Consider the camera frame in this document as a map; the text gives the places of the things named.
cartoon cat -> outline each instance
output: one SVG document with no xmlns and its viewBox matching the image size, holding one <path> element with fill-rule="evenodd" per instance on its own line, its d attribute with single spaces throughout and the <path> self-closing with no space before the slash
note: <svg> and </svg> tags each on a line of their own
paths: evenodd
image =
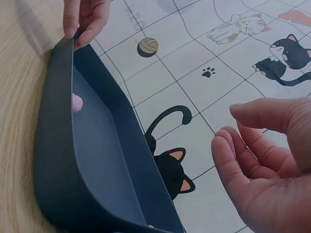
<svg viewBox="0 0 311 233">
<path fill-rule="evenodd" d="M 291 20 L 292 23 L 298 23 L 311 27 L 311 17 L 298 10 L 291 10 L 289 12 L 280 14 L 279 17 L 284 20 Z"/>
<path fill-rule="evenodd" d="M 303 48 L 293 34 L 280 39 L 270 46 L 273 56 L 257 62 L 252 67 L 268 79 L 276 80 L 283 86 L 295 86 L 305 80 L 311 80 L 311 71 L 292 81 L 282 80 L 286 69 L 301 69 L 311 61 L 311 49 Z"/>
<path fill-rule="evenodd" d="M 269 31 L 271 28 L 261 19 L 261 14 L 243 17 L 232 15 L 228 23 L 213 29 L 208 38 L 216 42 L 218 45 L 227 44 L 234 41 L 240 33 L 246 35 L 255 35 L 260 32 Z"/>
<path fill-rule="evenodd" d="M 165 110 L 161 113 L 148 128 L 145 139 L 149 149 L 154 156 L 155 164 L 161 174 L 168 193 L 173 200 L 178 194 L 189 193 L 195 190 L 192 180 L 184 173 L 181 161 L 185 158 L 186 150 L 184 148 L 175 148 L 168 150 L 158 156 L 154 155 L 156 150 L 156 140 L 152 136 L 152 132 L 157 124 L 167 115 L 173 112 L 181 112 L 183 114 L 182 124 L 187 125 L 192 120 L 191 111 L 182 105 L 177 105 Z"/>
</svg>

white cartoon cat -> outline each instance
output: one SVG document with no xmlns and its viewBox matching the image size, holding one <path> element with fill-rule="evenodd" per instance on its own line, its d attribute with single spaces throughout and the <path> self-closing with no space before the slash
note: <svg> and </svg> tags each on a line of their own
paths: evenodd
<svg viewBox="0 0 311 233">
<path fill-rule="evenodd" d="M 207 37 L 221 45 L 234 41 L 240 33 L 255 35 L 269 30 L 271 28 L 266 26 L 259 13 L 243 18 L 239 15 L 232 15 L 228 23 L 213 29 Z"/>
</svg>

yarn ball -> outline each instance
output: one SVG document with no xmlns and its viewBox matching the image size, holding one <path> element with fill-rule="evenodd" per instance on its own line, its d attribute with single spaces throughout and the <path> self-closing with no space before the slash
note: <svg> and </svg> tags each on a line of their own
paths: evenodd
<svg viewBox="0 0 311 233">
<path fill-rule="evenodd" d="M 74 113 L 79 112 L 82 109 L 83 100 L 80 96 L 72 94 L 72 110 Z"/>
<path fill-rule="evenodd" d="M 155 39 L 145 38 L 137 45 L 137 52 L 142 57 L 152 57 L 158 50 L 158 43 Z"/>
</svg>

dark gray silicone tray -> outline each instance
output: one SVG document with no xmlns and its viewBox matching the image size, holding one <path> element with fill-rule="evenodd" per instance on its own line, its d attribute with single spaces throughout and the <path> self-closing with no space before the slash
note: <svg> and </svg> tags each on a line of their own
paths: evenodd
<svg viewBox="0 0 311 233">
<path fill-rule="evenodd" d="M 72 93 L 84 101 L 76 114 Z M 91 46 L 73 53 L 73 39 L 52 51 L 34 180 L 43 214 L 71 232 L 184 232 L 128 99 Z"/>
</svg>

black cartoon cat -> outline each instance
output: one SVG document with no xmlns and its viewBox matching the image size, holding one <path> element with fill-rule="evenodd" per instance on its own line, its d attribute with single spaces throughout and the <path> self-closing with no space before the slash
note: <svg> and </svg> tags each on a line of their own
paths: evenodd
<svg viewBox="0 0 311 233">
<path fill-rule="evenodd" d="M 168 190 L 168 193 L 172 200 L 178 194 L 189 193 L 195 190 L 194 183 L 184 173 L 184 169 L 180 164 L 186 155 L 186 150 L 184 148 L 175 148 L 172 150 L 168 150 L 158 156 L 154 155 L 154 152 L 156 150 L 156 140 L 152 136 L 152 132 L 163 118 L 173 112 L 181 112 L 183 114 L 183 125 L 189 124 L 192 120 L 191 111 L 185 106 L 177 105 L 161 113 L 152 122 L 145 134 L 149 149 L 154 156 L 155 164 L 161 174 L 165 187 Z"/>
<path fill-rule="evenodd" d="M 273 56 L 252 66 L 255 71 L 260 71 L 268 79 L 276 80 L 283 86 L 295 86 L 305 80 L 311 80 L 311 71 L 292 81 L 281 79 L 287 68 L 301 69 L 311 61 L 311 49 L 303 48 L 293 34 L 272 44 L 270 52 Z"/>
</svg>

